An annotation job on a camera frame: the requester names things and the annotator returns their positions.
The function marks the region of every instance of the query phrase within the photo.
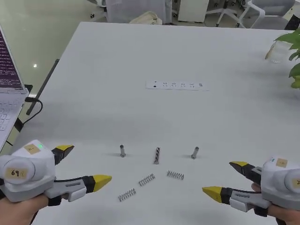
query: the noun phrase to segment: hand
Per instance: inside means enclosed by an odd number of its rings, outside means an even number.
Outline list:
[[[48,205],[48,198],[39,195],[24,202],[12,203],[7,198],[0,200],[1,225],[29,225],[34,214]]]
[[[261,187],[257,184],[252,184],[254,191],[261,191]],[[286,222],[286,225],[300,225],[300,211],[288,210],[276,205],[271,205],[268,208],[268,215],[276,217]]]

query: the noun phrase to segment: metal cylinder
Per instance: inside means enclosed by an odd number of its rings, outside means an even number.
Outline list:
[[[194,152],[193,152],[193,154],[191,155],[192,159],[195,159],[197,157],[198,151],[199,151],[199,147],[196,147],[195,150],[194,150]]]
[[[124,151],[124,145],[120,145],[120,150],[121,150],[120,156],[121,156],[121,157],[125,157],[126,154],[125,154],[125,151]]]

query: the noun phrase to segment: white cabinet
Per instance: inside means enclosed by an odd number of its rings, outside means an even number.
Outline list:
[[[204,22],[209,0],[181,0],[178,21]]]

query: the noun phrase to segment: laptop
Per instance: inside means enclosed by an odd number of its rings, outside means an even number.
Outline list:
[[[0,152],[28,94],[0,26]]]

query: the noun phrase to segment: laptop keyboard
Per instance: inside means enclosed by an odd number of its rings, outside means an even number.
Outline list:
[[[16,113],[18,105],[18,99],[15,101],[0,101],[0,131],[6,130],[10,118]]]

